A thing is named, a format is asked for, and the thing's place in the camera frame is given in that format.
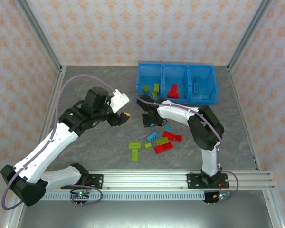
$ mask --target orange floral pattern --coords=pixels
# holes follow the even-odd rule
[[[0,0],[0,170],[36,147],[55,77],[16,1]],[[0,199],[5,186],[0,175]],[[0,204],[0,228],[5,217]]]
[[[285,1],[273,1],[232,75],[255,152],[274,173],[285,213]]]
[[[139,60],[227,65],[262,1],[28,2],[61,64],[93,66]]]

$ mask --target patterned wallpaper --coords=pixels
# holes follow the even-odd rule
[[[0,170],[36,147],[55,78],[16,1],[0,0]],[[5,186],[0,175],[0,199]],[[0,228],[5,216],[0,203]]]
[[[227,65],[261,0],[28,0],[63,65]]]
[[[285,0],[271,4],[232,72],[253,146],[285,213]]]

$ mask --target gray floor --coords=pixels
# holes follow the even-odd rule
[[[85,207],[40,201],[24,207],[19,228],[271,228],[262,191],[240,191],[228,203],[101,201]]]
[[[130,120],[119,127],[110,127],[107,122],[86,131],[69,145],[49,166],[49,170],[65,168],[78,162],[91,169],[200,169],[202,165],[200,148],[194,143],[189,128],[169,121],[174,134],[183,135],[182,143],[174,143],[170,151],[156,155],[154,149],[139,150],[139,160],[131,161],[129,142],[146,143],[146,137],[153,131],[159,135],[163,128],[144,128],[143,110],[135,103],[135,66],[67,67],[64,82],[72,76],[90,74],[98,76],[114,88],[126,93],[130,102],[122,111],[131,114]],[[217,102],[211,108],[225,128],[221,146],[220,163],[223,169],[255,169],[255,164],[244,130],[239,108],[226,67],[215,67],[218,84]],[[88,89],[101,86],[95,80],[83,78],[68,85],[59,102],[59,114],[78,100],[84,99]]]

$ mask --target enclosure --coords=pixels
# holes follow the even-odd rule
[[[0,227],[285,227],[285,0],[0,1],[0,170],[50,133],[60,89],[77,75],[125,93],[121,111],[131,118],[87,130],[47,170],[78,162],[104,175],[106,197],[80,208],[50,200],[66,194],[56,190],[32,207],[0,205]],[[207,207],[205,189],[187,187],[186,175],[203,162],[188,126],[168,120],[182,142],[161,154],[144,148],[148,135],[164,130],[143,127],[135,94],[158,83],[157,98],[167,96],[175,80],[179,98],[171,101],[188,105],[208,93],[190,106],[209,105],[225,128],[220,165],[239,179],[228,203]],[[104,87],[87,77],[68,84],[58,115],[94,86]],[[142,144],[138,161],[132,142]],[[0,174],[0,198],[5,187]]]

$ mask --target wallpaper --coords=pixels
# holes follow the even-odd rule
[[[28,0],[63,65],[227,65],[261,0]]]
[[[0,0],[0,170],[36,147],[56,74],[16,1]],[[0,174],[0,202],[5,186]],[[0,228],[6,214],[0,203]]]
[[[274,172],[285,214],[285,0],[271,4],[232,71],[263,170]]]

